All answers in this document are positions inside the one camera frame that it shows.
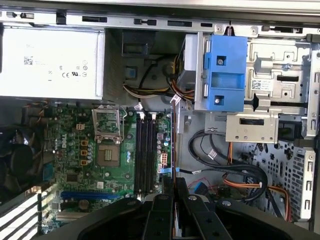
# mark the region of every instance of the barcode label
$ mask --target barcode label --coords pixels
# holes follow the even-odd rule
[[[272,92],[273,81],[270,79],[252,79],[251,90]]]
[[[25,56],[24,57],[24,65],[33,65],[34,57],[33,56]]]
[[[191,111],[192,110],[192,102],[190,100],[185,100],[185,104],[186,104],[186,109],[188,111]]]

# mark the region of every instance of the black cable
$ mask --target black cable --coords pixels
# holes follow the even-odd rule
[[[247,171],[251,177],[254,179],[258,180],[259,182],[262,183],[261,188],[259,188],[255,193],[251,196],[247,196],[241,199],[241,201],[253,201],[257,198],[259,198],[266,190],[268,186],[268,178],[266,173],[259,167],[254,166],[254,165],[249,165],[249,164],[239,164],[234,162],[233,165],[216,165],[211,162],[207,162],[203,159],[201,159],[195,152],[194,150],[194,140],[196,138],[202,137],[203,135],[209,135],[208,133],[205,133],[204,130],[198,131],[195,133],[189,140],[188,142],[188,150],[191,156],[196,159],[198,162],[207,165],[209,167],[212,167],[213,169],[211,171],[219,171],[223,170],[221,172],[227,172],[226,170],[232,170],[235,171],[234,174],[239,174],[239,175],[244,175],[247,173],[244,173],[243,171]]]
[[[203,147],[202,147],[202,143],[203,143],[203,141],[204,141],[205,136],[206,136],[206,135],[203,135],[202,138],[201,138],[200,148],[201,148],[202,152],[203,152],[205,155],[208,155],[208,156],[209,156],[209,154],[206,153],[205,150],[204,150]],[[215,160],[214,158],[213,158],[212,160],[215,161],[216,164],[221,165],[221,163],[219,163],[219,162],[218,162],[217,160]]]
[[[144,82],[145,82],[145,80],[146,80],[149,72],[151,71],[151,69],[152,69],[153,67],[157,66],[157,65],[158,65],[158,62],[160,62],[161,60],[166,59],[166,58],[168,58],[168,57],[171,57],[171,55],[169,55],[169,56],[168,56],[168,55],[164,55],[164,56],[158,57],[158,58],[156,58],[156,59],[154,60],[154,61],[155,61],[154,63],[151,63],[151,64],[150,64],[150,66],[146,69],[146,71],[144,72],[144,74],[143,74],[143,76],[142,76],[142,78],[141,78],[141,81],[140,81],[140,83],[139,83],[139,89],[142,88],[142,86],[143,86],[143,84],[144,84]]]
[[[269,196],[269,199],[270,199],[270,202],[272,204],[272,207],[273,207],[273,210],[275,212],[275,215],[278,217],[278,218],[281,218],[281,219],[284,219],[284,217],[282,216],[281,212],[280,212],[280,209],[275,201],[275,198],[274,196],[272,195],[270,189],[267,187],[267,189],[265,190],[266,193],[268,194]]]
[[[213,135],[214,135],[214,134],[210,134],[210,138],[209,138],[210,145],[211,145],[212,149],[216,152],[216,154],[218,154],[218,156],[219,156],[220,158],[223,158],[223,159],[225,159],[225,160],[228,160],[228,157],[227,157],[225,154],[223,154],[223,153],[216,147],[216,145],[215,145],[215,143],[214,143]],[[233,162],[233,163],[236,163],[236,162],[239,162],[239,161],[238,161],[237,159],[232,158],[232,162]]]

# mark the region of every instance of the cpu cooler fan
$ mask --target cpu cooler fan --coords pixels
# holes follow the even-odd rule
[[[41,132],[26,126],[0,127],[0,202],[5,202],[41,180]]]

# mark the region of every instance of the ram slot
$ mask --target ram slot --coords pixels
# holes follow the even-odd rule
[[[137,119],[136,121],[136,142],[135,142],[135,163],[134,163],[134,193],[138,194],[142,187],[142,155],[143,155],[143,127],[144,120]]]
[[[148,119],[145,117],[143,129],[142,129],[142,157],[141,157],[141,191],[146,193],[146,183],[147,183],[147,146],[148,146]]]
[[[146,135],[146,163],[145,163],[145,193],[150,193],[150,177],[151,177],[151,132],[152,132],[152,124],[151,120],[147,120],[147,135]]]
[[[152,191],[154,186],[155,180],[155,158],[156,158],[156,151],[157,151],[157,134],[156,134],[156,121],[150,121],[150,136],[149,136],[149,168],[147,169],[149,173],[148,179],[148,191]]]

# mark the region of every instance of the white label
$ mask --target white label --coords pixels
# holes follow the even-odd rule
[[[209,152],[208,156],[213,160],[213,159],[215,159],[215,157],[217,156],[217,153],[212,149],[212,150]]]
[[[172,101],[175,101],[175,105],[177,105],[181,100],[181,97],[179,97],[177,94],[175,94],[173,96],[173,98],[171,99],[170,103],[172,103]]]
[[[201,173],[201,172],[202,172],[202,170],[193,171],[192,174],[196,175],[196,174],[199,174],[199,173]]]
[[[104,182],[103,181],[98,181],[96,183],[96,188],[97,189],[104,189]]]
[[[188,111],[191,111],[192,110],[192,102],[190,100],[185,100],[185,104],[186,104],[186,109]]]
[[[67,148],[67,134],[62,135],[62,148],[63,149]]]
[[[273,91],[273,80],[252,79],[251,80],[251,90],[272,92]]]
[[[134,109],[136,111],[141,111],[144,107],[142,106],[141,102],[139,102],[137,105],[134,106]]]

